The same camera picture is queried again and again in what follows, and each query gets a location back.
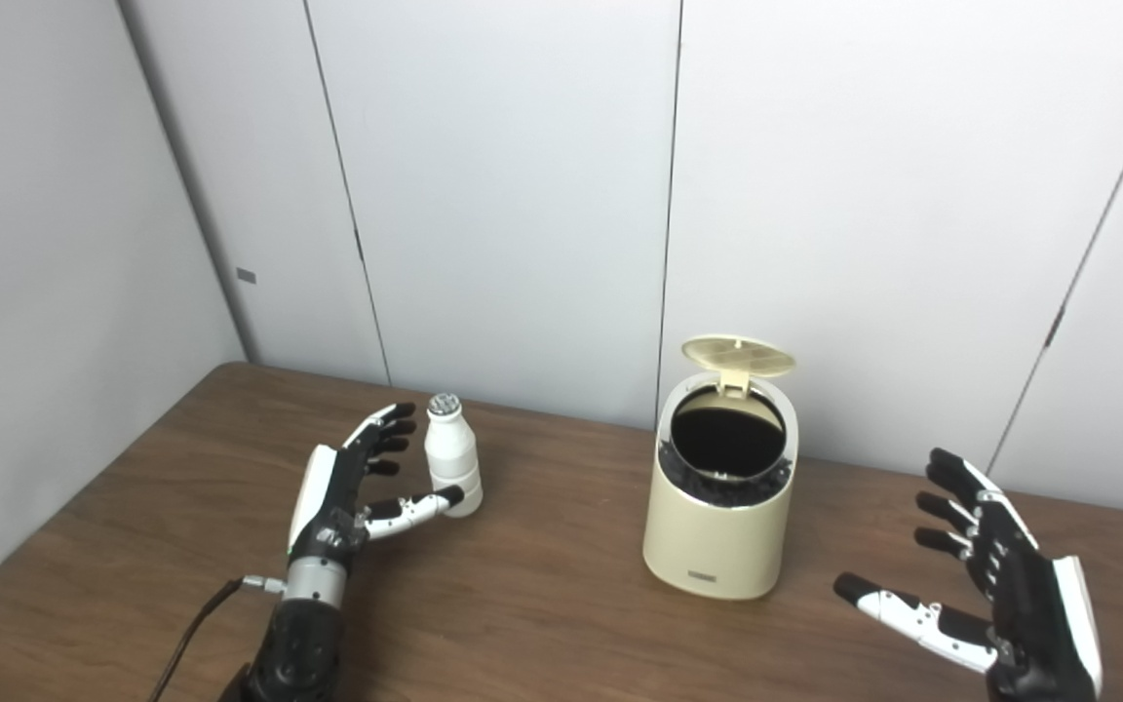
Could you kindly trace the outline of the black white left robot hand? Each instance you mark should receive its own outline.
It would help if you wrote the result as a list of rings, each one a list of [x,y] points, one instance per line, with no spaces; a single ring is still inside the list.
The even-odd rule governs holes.
[[[411,418],[416,409],[412,403],[386,405],[363,419],[339,448],[317,445],[290,521],[290,565],[311,557],[349,569],[366,543],[407,532],[463,505],[468,493],[462,486],[357,503],[364,478],[394,476],[400,471],[384,454],[408,448],[408,436],[417,428]]]

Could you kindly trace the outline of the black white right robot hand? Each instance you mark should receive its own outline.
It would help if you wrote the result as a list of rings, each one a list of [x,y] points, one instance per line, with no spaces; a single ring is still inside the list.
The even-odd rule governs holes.
[[[933,448],[919,510],[948,529],[920,527],[914,541],[964,565],[989,603],[987,618],[852,572],[834,593],[874,621],[986,681],[990,701],[1097,701],[1104,657],[1086,573],[1077,556],[1048,557],[1011,498],[989,476],[943,448]]]

